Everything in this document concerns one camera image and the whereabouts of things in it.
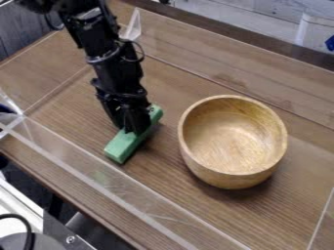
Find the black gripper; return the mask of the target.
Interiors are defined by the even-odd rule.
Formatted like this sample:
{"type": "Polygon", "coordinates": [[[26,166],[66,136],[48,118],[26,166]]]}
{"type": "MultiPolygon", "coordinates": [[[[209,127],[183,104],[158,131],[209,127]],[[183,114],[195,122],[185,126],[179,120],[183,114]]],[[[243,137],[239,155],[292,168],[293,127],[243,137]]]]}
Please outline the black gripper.
{"type": "Polygon", "coordinates": [[[84,44],[85,62],[96,77],[90,85],[113,125],[140,135],[150,125],[146,91],[140,85],[144,54],[130,40],[94,40],[84,44]]]}

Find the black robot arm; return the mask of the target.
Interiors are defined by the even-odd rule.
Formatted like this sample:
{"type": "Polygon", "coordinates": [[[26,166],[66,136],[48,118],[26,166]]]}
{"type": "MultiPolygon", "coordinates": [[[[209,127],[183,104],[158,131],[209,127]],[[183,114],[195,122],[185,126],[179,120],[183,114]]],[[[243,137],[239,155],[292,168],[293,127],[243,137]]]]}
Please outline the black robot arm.
{"type": "Polygon", "coordinates": [[[105,0],[14,0],[30,12],[48,15],[54,12],[96,77],[90,85],[102,109],[118,129],[140,135],[148,128],[149,102],[140,85],[142,71],[134,41],[120,37],[117,17],[105,0]]]}

